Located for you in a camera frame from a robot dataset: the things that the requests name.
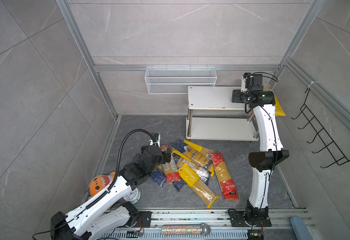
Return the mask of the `yellow clear spaghetti bag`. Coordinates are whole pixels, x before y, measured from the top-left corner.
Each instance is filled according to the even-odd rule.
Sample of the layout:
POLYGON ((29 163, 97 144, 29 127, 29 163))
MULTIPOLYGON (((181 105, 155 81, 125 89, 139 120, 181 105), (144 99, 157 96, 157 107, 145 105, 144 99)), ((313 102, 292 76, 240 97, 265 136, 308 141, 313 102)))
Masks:
POLYGON ((269 83, 263 83, 263 87, 264 87, 264 91, 271 91, 274 94, 274 98, 275 98, 275 102, 276 102, 276 116, 279 116, 279 117, 286 116, 284 110, 282 109, 282 106, 280 105, 280 103, 278 101, 278 98, 277 98, 276 94, 271 89, 270 84, 269 83))

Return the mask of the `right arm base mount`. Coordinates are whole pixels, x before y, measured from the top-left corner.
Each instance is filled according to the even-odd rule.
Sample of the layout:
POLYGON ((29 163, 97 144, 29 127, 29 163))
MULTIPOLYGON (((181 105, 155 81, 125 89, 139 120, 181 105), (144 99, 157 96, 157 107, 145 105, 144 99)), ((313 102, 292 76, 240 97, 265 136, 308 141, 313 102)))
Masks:
POLYGON ((269 209, 252 210, 234 210, 227 211, 232 227, 271 227, 272 223, 269 217, 269 209))

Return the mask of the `red end long spaghetti bag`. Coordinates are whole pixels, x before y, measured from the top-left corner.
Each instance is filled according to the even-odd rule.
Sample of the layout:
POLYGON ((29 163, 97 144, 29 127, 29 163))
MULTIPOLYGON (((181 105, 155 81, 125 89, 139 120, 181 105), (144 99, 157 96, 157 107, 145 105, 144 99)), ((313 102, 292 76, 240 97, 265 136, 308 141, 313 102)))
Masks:
POLYGON ((220 152, 211 153, 211 157, 224 198, 226 200, 238 200, 239 196, 235 183, 229 173, 222 154, 220 152))

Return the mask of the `red white label spaghetti bag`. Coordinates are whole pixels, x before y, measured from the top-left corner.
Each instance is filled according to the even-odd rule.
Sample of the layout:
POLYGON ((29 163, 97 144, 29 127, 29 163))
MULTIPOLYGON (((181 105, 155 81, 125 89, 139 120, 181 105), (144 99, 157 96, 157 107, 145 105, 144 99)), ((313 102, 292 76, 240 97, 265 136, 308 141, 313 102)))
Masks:
POLYGON ((169 156, 170 162, 162 164, 163 172, 166 176, 167 182, 179 182, 181 180, 180 174, 177 168, 177 165, 174 161, 174 157, 171 152, 171 148, 169 145, 164 145, 160 147, 163 152, 166 153, 166 156, 169 156))

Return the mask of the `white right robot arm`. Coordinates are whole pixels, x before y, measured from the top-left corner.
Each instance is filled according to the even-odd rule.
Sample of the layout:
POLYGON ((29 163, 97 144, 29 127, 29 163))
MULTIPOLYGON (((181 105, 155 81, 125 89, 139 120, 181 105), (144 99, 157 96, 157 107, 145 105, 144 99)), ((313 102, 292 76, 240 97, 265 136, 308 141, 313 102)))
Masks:
POLYGON ((268 191, 270 178, 279 163, 290 156, 279 138, 276 123, 276 98, 263 86, 263 72, 244 73, 240 90, 233 90, 232 103, 245 105, 245 112, 256 118, 260 150, 249 154, 253 169, 250 197, 244 213, 246 224, 256 226, 268 218, 268 191))

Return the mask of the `yellow Stature spaghetti bag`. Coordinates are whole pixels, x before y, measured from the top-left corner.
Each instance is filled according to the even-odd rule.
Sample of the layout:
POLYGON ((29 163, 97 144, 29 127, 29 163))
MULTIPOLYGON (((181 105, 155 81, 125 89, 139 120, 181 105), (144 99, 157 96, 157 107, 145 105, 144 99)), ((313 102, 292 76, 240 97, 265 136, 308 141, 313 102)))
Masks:
POLYGON ((181 179, 184 180, 194 193, 206 204, 208 209, 220 198, 201 180, 187 163, 183 164, 178 171, 181 179))

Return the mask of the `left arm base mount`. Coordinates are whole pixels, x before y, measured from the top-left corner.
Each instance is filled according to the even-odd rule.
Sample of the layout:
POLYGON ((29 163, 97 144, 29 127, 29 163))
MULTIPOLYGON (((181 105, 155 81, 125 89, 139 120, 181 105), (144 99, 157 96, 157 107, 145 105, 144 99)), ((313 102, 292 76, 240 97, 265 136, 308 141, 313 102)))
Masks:
POLYGON ((130 217, 130 219, 127 221, 124 227, 140 228, 140 226, 142 226, 143 228, 150 228, 151 219, 152 219, 152 212, 150 211, 139 212, 138 215, 134 215, 130 217))

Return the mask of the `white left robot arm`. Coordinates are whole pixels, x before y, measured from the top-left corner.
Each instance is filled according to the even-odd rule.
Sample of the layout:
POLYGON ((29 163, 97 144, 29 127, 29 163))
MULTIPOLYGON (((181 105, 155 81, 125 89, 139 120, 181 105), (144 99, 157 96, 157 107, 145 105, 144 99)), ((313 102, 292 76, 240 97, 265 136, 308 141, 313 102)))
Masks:
POLYGON ((64 214, 56 213, 51 218, 51 229, 48 231, 53 240, 103 240, 103 234, 118 227, 132 227, 137 224, 139 211, 133 203, 125 201, 117 209, 106 213, 106 210, 117 204, 124 196, 131 194, 152 176, 156 167, 170 162, 171 152, 160 148, 160 134, 144 129, 134 129, 123 139, 117 158, 115 176, 94 197, 64 214), (141 148, 138 162, 120 167, 121 155, 127 139, 134 133, 147 134, 151 142, 141 148))

